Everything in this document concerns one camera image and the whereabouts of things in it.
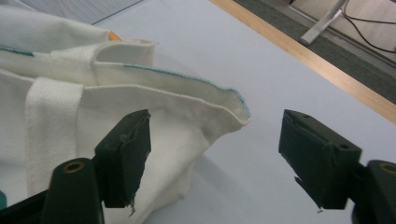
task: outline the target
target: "floor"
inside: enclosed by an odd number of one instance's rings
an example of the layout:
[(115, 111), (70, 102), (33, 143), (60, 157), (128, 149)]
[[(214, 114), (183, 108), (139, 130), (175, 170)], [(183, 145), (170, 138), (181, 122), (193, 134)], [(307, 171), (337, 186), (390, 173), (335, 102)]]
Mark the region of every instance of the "floor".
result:
[[(290, 0), (234, 1), (295, 40), (314, 24), (293, 10)], [(370, 50), (329, 29), (308, 48), (396, 104), (396, 63), (384, 61)]]
[[(290, 7), (307, 18), (317, 21), (330, 11), (337, 2), (338, 0), (297, 0)], [(396, 22), (396, 4), (389, 0), (349, 0), (346, 1), (343, 11), (348, 16), (357, 19)], [(351, 38), (358, 44), (362, 44), (363, 48), (378, 53), (378, 57), (384, 57), (384, 60), (391, 60), (396, 63), (396, 23), (351, 21), (356, 24), (364, 38), (374, 47), (364, 41), (351, 22), (343, 15), (338, 16), (331, 23), (330, 29), (339, 35), (344, 35), (345, 38)]]

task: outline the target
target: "white canvas tote bag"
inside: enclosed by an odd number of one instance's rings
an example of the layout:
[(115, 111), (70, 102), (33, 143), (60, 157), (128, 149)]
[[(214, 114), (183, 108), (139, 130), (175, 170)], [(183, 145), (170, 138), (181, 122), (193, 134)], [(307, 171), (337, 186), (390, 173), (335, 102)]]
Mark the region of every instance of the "white canvas tote bag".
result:
[(249, 121), (237, 91), (152, 67), (154, 44), (0, 6), (0, 190), (8, 205), (45, 190), (53, 168), (92, 158), (125, 115), (148, 109), (151, 153), (131, 208), (106, 223), (142, 223), (186, 194), (194, 161)]

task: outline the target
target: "canvas fabric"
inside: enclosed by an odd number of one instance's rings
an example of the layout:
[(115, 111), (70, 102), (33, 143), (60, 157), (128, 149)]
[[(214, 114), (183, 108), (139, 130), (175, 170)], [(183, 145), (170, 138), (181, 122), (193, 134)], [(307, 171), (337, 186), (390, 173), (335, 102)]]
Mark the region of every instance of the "canvas fabric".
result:
[(0, 6), (0, 190), (16, 203), (45, 190), (53, 168), (92, 158), (125, 115), (148, 109), (151, 153), (135, 210), (106, 223), (142, 223), (183, 197), (194, 162), (249, 122), (237, 91), (153, 67), (154, 43), (111, 41), (90, 25)]

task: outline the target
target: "teal stitching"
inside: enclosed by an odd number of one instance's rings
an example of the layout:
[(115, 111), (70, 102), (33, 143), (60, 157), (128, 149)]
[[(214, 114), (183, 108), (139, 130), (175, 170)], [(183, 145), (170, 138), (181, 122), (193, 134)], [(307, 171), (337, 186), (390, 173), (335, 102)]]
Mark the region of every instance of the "teal stitching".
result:
[(214, 86), (214, 87), (216, 87), (218, 89), (221, 89), (221, 90), (224, 90), (224, 91), (233, 91), (233, 92), (236, 93), (236, 95), (238, 96), (239, 100), (242, 102), (244, 110), (247, 112), (247, 116), (250, 117), (250, 110), (248, 109), (248, 106), (246, 104), (245, 98), (239, 93), (239, 91), (236, 91), (234, 89), (224, 89), (222, 87), (219, 87), (219, 86), (215, 85), (211, 81), (206, 80), (206, 79), (201, 78), (201, 77), (188, 76), (188, 75), (176, 73), (176, 72), (165, 70), (165, 69), (153, 68), (153, 67), (148, 67), (148, 66), (145, 66), (145, 65), (134, 64), (134, 63), (125, 63), (124, 66), (125, 67), (132, 67), (132, 68), (142, 69), (142, 70), (147, 70), (147, 71), (150, 71), (150, 72), (163, 73), (165, 75), (170, 75), (170, 76), (194, 79), (194, 80), (197, 80), (197, 81), (201, 81), (201, 82), (207, 83), (207, 84), (209, 84), (211, 86)]
[(21, 55), (25, 55), (25, 56), (29, 56), (29, 57), (35, 57), (33, 52), (27, 51), (27, 50), (13, 49), (13, 48), (4, 47), (4, 46), (0, 46), (0, 50), (4, 50), (4, 51), (11, 52), (11, 53), (16, 53), (16, 54), (21, 54)]

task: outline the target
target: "white tabletop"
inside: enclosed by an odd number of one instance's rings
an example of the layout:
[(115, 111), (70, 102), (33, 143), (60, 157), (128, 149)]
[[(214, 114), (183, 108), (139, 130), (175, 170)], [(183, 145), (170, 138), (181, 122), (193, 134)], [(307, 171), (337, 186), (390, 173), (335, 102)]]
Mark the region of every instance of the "white tabletop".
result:
[(146, 223), (350, 223), (319, 210), (277, 145), (284, 109), (309, 114), (363, 149), (361, 162), (396, 161), (396, 126), (204, 0), (145, 0), (97, 24), (157, 43), (156, 66), (240, 91), (251, 112), (196, 163), (191, 191)]

